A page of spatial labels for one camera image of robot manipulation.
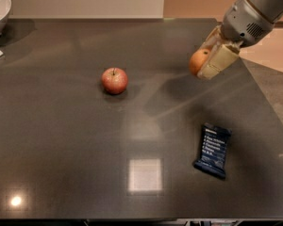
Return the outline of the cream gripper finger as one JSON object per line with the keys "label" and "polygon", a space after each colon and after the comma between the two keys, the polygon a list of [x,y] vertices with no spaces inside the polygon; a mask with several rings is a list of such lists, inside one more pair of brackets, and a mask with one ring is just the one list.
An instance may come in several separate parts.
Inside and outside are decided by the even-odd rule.
{"label": "cream gripper finger", "polygon": [[202,43],[200,48],[213,50],[214,48],[221,48],[224,44],[225,44],[225,37],[221,31],[221,27],[217,25],[209,33],[209,35]]}
{"label": "cream gripper finger", "polygon": [[211,79],[232,65],[239,53],[227,44],[214,45],[208,59],[197,73],[201,79]]}

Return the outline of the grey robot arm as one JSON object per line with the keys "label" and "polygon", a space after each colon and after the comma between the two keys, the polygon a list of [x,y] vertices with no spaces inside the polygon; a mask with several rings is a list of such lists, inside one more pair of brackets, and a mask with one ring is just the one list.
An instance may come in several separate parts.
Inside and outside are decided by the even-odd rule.
{"label": "grey robot arm", "polygon": [[192,55],[191,71],[211,79],[232,65],[241,48],[257,44],[283,17],[283,0],[237,0]]}

